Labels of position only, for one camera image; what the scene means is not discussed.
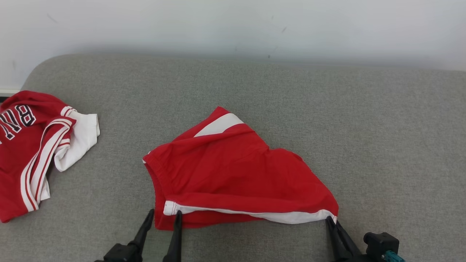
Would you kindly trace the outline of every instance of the white stripe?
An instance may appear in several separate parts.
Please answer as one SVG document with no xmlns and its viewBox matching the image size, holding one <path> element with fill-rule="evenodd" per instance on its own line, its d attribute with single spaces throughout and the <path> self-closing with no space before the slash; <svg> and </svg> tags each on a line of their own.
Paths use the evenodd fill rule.
<svg viewBox="0 0 466 262">
<path fill-rule="evenodd" d="M 48 187 L 47 177 L 44 177 L 43 184 L 44 184 L 44 186 L 42 187 L 42 191 L 41 191 L 41 195 L 40 195 L 40 198 L 41 198 L 40 201 L 43 201 L 43 200 L 46 200 L 46 199 L 50 198 L 50 189 Z"/>
<path fill-rule="evenodd" d="M 46 134 L 46 132 L 47 132 L 47 129 L 48 129 L 50 126 L 54 125 L 54 124 L 61 124 L 61 125 L 63 125 L 63 128 L 70 129 L 71 121 L 69 121 L 69 120 L 67 120 L 67 119 L 64 119 L 64 118 L 59 118 L 59 119 L 55 119 L 55 120 L 51 121 L 51 122 L 48 124 L 48 126 L 45 127 L 44 132 L 42 132 L 41 143 L 40 143 L 39 151 L 37 152 L 37 154 L 38 154 L 39 152 L 41 152 L 42 142 L 43 142 L 43 140 L 44 140 L 44 136 L 45 136 L 45 134 Z M 33 160 L 32 164 L 35 163 L 36 158 L 37 158 L 37 154 L 36 154 L 36 156 L 34 157 L 34 160 Z M 31 195 L 32 198 L 35 198 L 35 193 L 37 192 L 37 185 L 38 185 L 38 183 L 39 183 L 39 177 L 36 177 L 36 173 L 37 173 L 38 168 L 39 168 L 39 166 L 36 167 L 36 170 L 35 170 L 35 172 L 34 172 L 34 175 L 32 176 L 32 181 L 31 181 L 31 184 L 33 185 L 32 191 L 31 191 L 31 188 L 30 188 L 31 185 L 30 185 L 29 183 L 27 184 L 27 186 L 28 186 L 28 191 L 32 194 L 32 195 Z"/>
<path fill-rule="evenodd" d="M 29 163 L 23 169 L 23 172 L 21 173 L 21 178 L 20 178 L 21 179 L 21 197 L 23 198 L 24 205 L 26 206 L 28 212 L 34 211 L 32 204 L 34 204 L 36 209 L 38 207 L 37 203 L 34 201 L 34 197 L 31 194 L 29 183 L 25 183 L 26 180 L 29 182 L 29 174 L 27 174 L 27 170 L 35 162 L 36 157 L 37 157 L 37 153 L 34 155 L 31 161 L 29 161 Z M 33 201 L 33 203 L 31 203 L 31 201 L 29 201 L 29 198 L 27 197 L 28 191 L 31 195 L 31 200 Z"/>
<path fill-rule="evenodd" d="M 60 118 L 51 121 L 49 123 L 49 125 L 44 129 L 44 132 L 42 133 L 42 138 L 41 138 L 41 144 L 40 145 L 42 145 L 42 140 L 44 138 L 44 134 L 47 131 L 48 127 L 50 127 L 51 125 L 54 125 L 54 124 L 62 124 L 64 127 L 67 127 L 69 129 L 72 123 L 71 123 L 71 121 L 69 121 L 67 119 L 60 119 Z M 34 155 L 34 157 L 31 159 L 29 164 L 26 165 L 23 172 L 21 173 L 21 197 L 23 198 L 23 202 L 26 205 L 26 208 L 27 208 L 28 212 L 34 211 L 33 205 L 34 205 L 35 209 L 39 208 L 39 206 L 38 206 L 38 204 L 37 204 L 37 202 L 35 201 L 35 198 L 34 198 L 35 197 L 35 192 L 37 190 L 37 185 L 34 185 L 34 187 L 33 187 L 34 188 L 34 193 L 32 193 L 30 183 L 25 183 L 25 180 L 27 180 L 28 182 L 30 181 L 32 166 L 34 165 L 34 163 L 35 163 L 35 161 L 37 159 L 37 155 L 39 154 L 40 151 L 41 151 L 41 148 L 39 147 L 39 151 Z M 31 197 L 32 203 L 31 203 L 31 201 L 29 201 L 29 198 L 27 197 L 28 192 L 29 192 L 29 195 Z"/>
<path fill-rule="evenodd" d="M 194 211 L 216 211 L 225 214 L 247 214 L 253 217 L 264 218 L 269 221 L 284 223 L 284 224 L 301 224 L 312 221 L 324 220 L 328 216 L 332 217 L 336 223 L 336 216 L 333 215 L 329 210 L 321 209 L 315 213 L 307 212 L 288 212 L 288 213 L 251 213 L 244 211 L 235 211 L 221 208 L 207 208 L 207 207 L 189 207 L 183 206 L 173 201 L 165 201 L 164 215 L 175 215 L 178 210 L 181 210 L 183 214 L 192 213 Z"/>
<path fill-rule="evenodd" d="M 62 124 L 62 125 L 64 125 L 63 122 L 65 122 L 65 123 L 68 124 L 69 126 L 72 126 L 72 124 L 73 124 L 73 123 L 72 123 L 71 121 L 69 121 L 68 119 L 65 119 L 65 118 L 58 118 L 58 119 L 54 119 L 53 121 L 50 121 L 50 123 L 48 124 L 47 127 L 49 127 L 49 126 L 51 126 L 51 125 L 53 125 L 53 124 Z"/>
<path fill-rule="evenodd" d="M 71 113 L 71 111 L 74 111 L 74 109 L 71 106 L 65 106 L 65 107 L 63 107 L 62 111 L 60 112 L 60 115 L 64 116 L 64 117 L 67 117 Z"/>
<path fill-rule="evenodd" d="M 70 147 L 69 144 L 61 145 L 61 146 L 59 146 L 59 147 L 57 147 L 57 148 L 55 149 L 55 152 L 54 152 L 54 153 L 57 154 L 60 150 L 66 149 L 66 148 L 69 148 L 69 147 Z"/>
<path fill-rule="evenodd" d="M 67 139 L 62 139 L 62 140 L 60 141 L 60 144 L 64 144 L 64 143 L 69 143 L 69 138 L 67 138 Z"/>
<path fill-rule="evenodd" d="M 217 118 L 212 123 L 205 126 L 201 131 L 199 131 L 194 137 L 206 136 L 206 135 L 213 135 L 213 134 L 221 134 L 228 128 L 237 125 L 237 124 L 244 124 L 237 116 L 232 113 L 228 113 Z"/>
<path fill-rule="evenodd" d="M 33 197 L 35 197 L 36 192 L 41 192 L 43 186 L 44 173 L 47 171 L 47 167 L 52 160 L 52 154 L 55 151 L 55 148 L 58 146 L 60 139 L 66 134 L 69 130 L 68 126 L 63 126 L 57 133 L 55 133 L 44 145 L 39 157 L 39 163 L 37 164 L 36 169 L 31 180 L 31 192 Z M 37 196 L 36 201 L 40 202 L 40 196 Z"/>
</svg>

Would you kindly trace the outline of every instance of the white fabric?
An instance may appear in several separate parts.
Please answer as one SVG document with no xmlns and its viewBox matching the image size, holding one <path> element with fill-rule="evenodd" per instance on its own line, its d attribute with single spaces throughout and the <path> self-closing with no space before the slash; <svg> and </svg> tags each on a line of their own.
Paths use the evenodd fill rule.
<svg viewBox="0 0 466 262">
<path fill-rule="evenodd" d="M 29 183 L 26 183 L 26 181 L 29 181 L 30 179 L 31 165 L 34 164 L 37 155 L 38 152 L 36 155 L 34 155 L 31 161 L 29 161 L 29 163 L 26 165 L 26 167 L 23 169 L 23 172 L 21 173 L 21 197 L 23 198 L 24 205 L 26 206 L 29 212 L 37 210 L 39 208 L 39 206 L 34 200 L 34 197 L 31 196 L 31 185 Z"/>
<path fill-rule="evenodd" d="M 96 114 L 84 115 L 73 110 L 67 116 L 75 119 L 76 124 L 73 126 L 70 144 L 59 146 L 55 150 L 55 166 L 60 172 L 80 160 L 97 143 L 97 137 L 100 135 Z"/>
<path fill-rule="evenodd" d="M 213 134 L 221 134 L 228 128 L 237 125 L 237 124 L 244 124 L 236 115 L 232 113 L 228 113 L 217 118 L 212 123 L 206 125 L 201 131 L 199 131 L 194 137 L 206 136 L 206 135 L 213 135 Z"/>
<path fill-rule="evenodd" d="M 175 215 L 178 210 L 181 210 L 183 214 L 192 213 L 194 211 L 216 211 L 225 214 L 247 214 L 253 217 L 267 219 L 269 221 L 284 223 L 284 224 L 301 224 L 313 221 L 324 220 L 330 216 L 336 223 L 336 216 L 333 215 L 329 210 L 321 209 L 315 213 L 306 212 L 288 212 L 288 213 L 251 213 L 245 211 L 236 211 L 221 208 L 207 208 L 207 207 L 189 207 L 183 206 L 173 201 L 165 201 L 164 215 Z"/>
<path fill-rule="evenodd" d="M 32 173 L 31 193 L 32 197 L 36 199 L 37 204 L 41 202 L 40 195 L 42 194 L 42 188 L 44 186 L 43 182 L 45 178 L 45 173 L 47 172 L 50 161 L 52 160 L 52 154 L 55 151 L 55 148 L 58 146 L 58 143 L 61 141 L 63 136 L 69 131 L 71 127 L 71 122 L 66 119 L 52 121 L 52 123 L 49 126 L 53 124 L 62 124 L 63 127 L 57 133 L 53 134 L 53 136 L 45 143 L 43 147 L 41 146 L 41 148 L 39 149 L 39 155 L 37 156 L 37 159 L 35 161 L 37 163 L 37 166 L 34 170 L 34 173 Z"/>
<path fill-rule="evenodd" d="M 48 187 L 47 177 L 44 178 L 40 201 L 50 198 L 50 188 Z"/>
<path fill-rule="evenodd" d="M 71 106 L 65 106 L 63 107 L 60 115 L 61 116 L 64 116 L 64 117 L 67 117 L 69 116 L 69 114 L 72 112 L 72 111 L 76 111 L 74 108 L 72 108 Z"/>
</svg>

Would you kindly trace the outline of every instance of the red jersey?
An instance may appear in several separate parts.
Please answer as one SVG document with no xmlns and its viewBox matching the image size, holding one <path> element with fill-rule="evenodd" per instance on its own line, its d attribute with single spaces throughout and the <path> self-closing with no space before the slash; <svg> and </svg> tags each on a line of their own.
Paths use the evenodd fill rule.
<svg viewBox="0 0 466 262">
<path fill-rule="evenodd" d="M 45 173 L 52 159 L 57 169 L 67 169 L 99 134 L 96 115 L 79 114 L 52 95 L 21 91 L 2 103 L 0 220 L 38 209 L 50 197 Z"/>
<path fill-rule="evenodd" d="M 206 120 L 144 156 L 155 188 L 155 226 L 267 219 L 297 224 L 331 216 L 338 204 L 298 155 L 271 150 L 234 114 L 218 107 Z"/>
</svg>

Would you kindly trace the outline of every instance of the red shorts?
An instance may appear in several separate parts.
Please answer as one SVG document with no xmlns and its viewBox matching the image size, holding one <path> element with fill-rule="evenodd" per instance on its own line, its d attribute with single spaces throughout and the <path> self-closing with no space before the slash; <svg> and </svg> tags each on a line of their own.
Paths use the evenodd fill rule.
<svg viewBox="0 0 466 262">
<path fill-rule="evenodd" d="M 267 144 L 234 114 L 218 107 L 206 120 L 143 161 L 155 188 L 155 226 L 267 219 L 298 224 L 331 216 L 338 204 L 301 157 Z"/>
</svg>

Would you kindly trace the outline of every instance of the couch cushion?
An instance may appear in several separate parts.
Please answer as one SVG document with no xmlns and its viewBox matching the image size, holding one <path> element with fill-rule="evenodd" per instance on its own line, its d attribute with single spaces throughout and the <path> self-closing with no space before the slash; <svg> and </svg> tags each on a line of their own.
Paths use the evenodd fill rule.
<svg viewBox="0 0 466 262">
<path fill-rule="evenodd" d="M 466 74 L 278 65 L 138 55 L 45 61 L 24 90 L 99 115 L 97 145 L 49 175 L 51 198 L 0 225 L 5 261 L 93 261 L 136 234 L 154 206 L 142 156 L 216 106 L 271 148 L 299 154 L 331 190 L 339 221 L 365 251 L 366 232 L 400 240 L 407 261 L 462 261 L 466 245 Z M 152 229 L 144 261 L 171 232 Z M 330 261 L 324 221 L 189 229 L 183 261 Z"/>
</svg>

